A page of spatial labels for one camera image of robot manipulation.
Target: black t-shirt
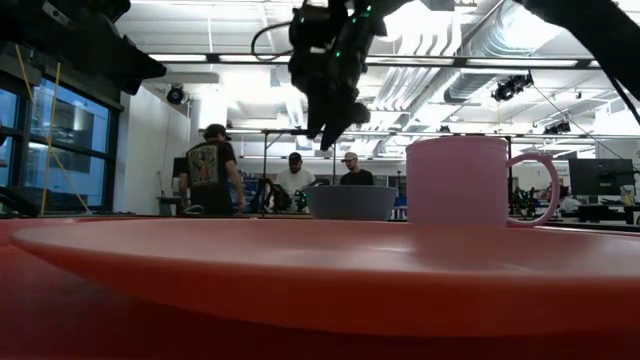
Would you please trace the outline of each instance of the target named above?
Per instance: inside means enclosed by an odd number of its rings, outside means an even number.
[[[188,175],[191,204],[204,207],[206,214],[232,215],[226,168],[227,162],[236,162],[231,144],[205,141],[187,151],[185,160],[179,172]]]
[[[340,185],[373,185],[373,174],[365,169],[357,173],[349,172],[340,179]]]

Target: ceiling duct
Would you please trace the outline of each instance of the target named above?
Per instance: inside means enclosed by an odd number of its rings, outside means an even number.
[[[542,21],[524,7],[505,1],[478,32],[458,51],[459,56],[506,57],[530,56],[553,39],[560,28]],[[438,84],[451,82],[444,91],[447,103],[464,103],[491,82],[497,74],[465,73],[459,69],[443,69],[411,107],[412,113],[442,90]]]

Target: computer screen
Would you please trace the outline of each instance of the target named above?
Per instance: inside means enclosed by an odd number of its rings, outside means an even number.
[[[573,195],[620,195],[620,188],[635,185],[633,163],[629,159],[569,160]]]

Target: man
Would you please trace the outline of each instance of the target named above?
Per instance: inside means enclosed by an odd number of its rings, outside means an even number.
[[[358,155],[348,152],[342,160],[349,172],[342,176],[340,185],[373,185],[373,174],[358,166]]]
[[[280,184],[293,199],[296,190],[301,190],[314,181],[316,181],[316,177],[302,168],[302,156],[297,152],[293,152],[289,155],[289,169],[278,174],[276,184]]]
[[[233,215],[233,203],[227,180],[231,179],[238,194],[238,208],[246,205],[242,181],[236,169],[236,157],[227,131],[220,124],[209,125],[204,142],[187,151],[180,169],[180,187],[191,190],[191,206],[200,205],[205,215]]]

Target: metal pole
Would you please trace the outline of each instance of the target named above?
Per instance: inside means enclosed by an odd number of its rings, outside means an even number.
[[[333,144],[333,180],[331,181],[333,185],[336,184],[336,151],[336,144]]]
[[[505,138],[507,140],[507,154],[509,160],[511,160],[511,136]],[[509,182],[507,184],[507,191],[509,194],[509,214],[514,214],[513,208],[513,169],[509,166]]]
[[[269,144],[267,143],[269,137],[269,133],[265,131],[264,133],[264,158],[262,159],[262,180],[266,181],[267,180],[267,150],[269,149]],[[265,206],[265,201],[267,201],[267,183],[264,183],[264,189],[262,191],[262,201],[260,202],[262,204],[261,206],[261,212],[262,212],[262,216],[264,217],[264,214],[266,214],[267,212],[267,207]]]

